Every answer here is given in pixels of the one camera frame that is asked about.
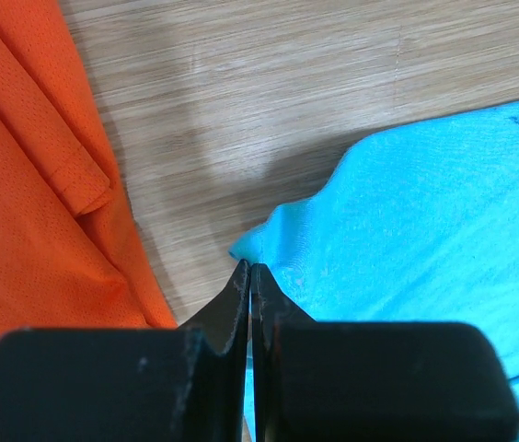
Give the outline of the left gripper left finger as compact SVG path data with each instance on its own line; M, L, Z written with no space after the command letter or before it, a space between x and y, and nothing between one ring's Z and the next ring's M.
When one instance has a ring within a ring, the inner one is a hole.
M250 267L170 329L0 337L0 441L238 441Z

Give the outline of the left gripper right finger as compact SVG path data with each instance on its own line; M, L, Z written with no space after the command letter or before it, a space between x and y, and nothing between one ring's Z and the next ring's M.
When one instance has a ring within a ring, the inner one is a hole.
M493 346L462 322L313 320L251 269L259 441L514 441L519 405Z

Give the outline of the turquoise blue t shirt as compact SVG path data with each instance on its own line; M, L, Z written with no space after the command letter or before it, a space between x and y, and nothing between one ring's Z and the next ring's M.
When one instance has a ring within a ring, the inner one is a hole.
M230 253L317 320L479 327L519 401L519 101L364 138Z

